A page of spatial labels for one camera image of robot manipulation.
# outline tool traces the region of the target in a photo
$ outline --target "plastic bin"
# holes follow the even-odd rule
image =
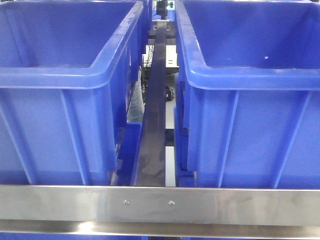
[[[0,183],[108,185],[142,2],[0,3]]]
[[[319,16],[308,1],[176,1],[198,187],[320,188]]]
[[[3,233],[1,240],[148,240],[146,236],[100,236],[100,235],[65,235],[40,233]]]

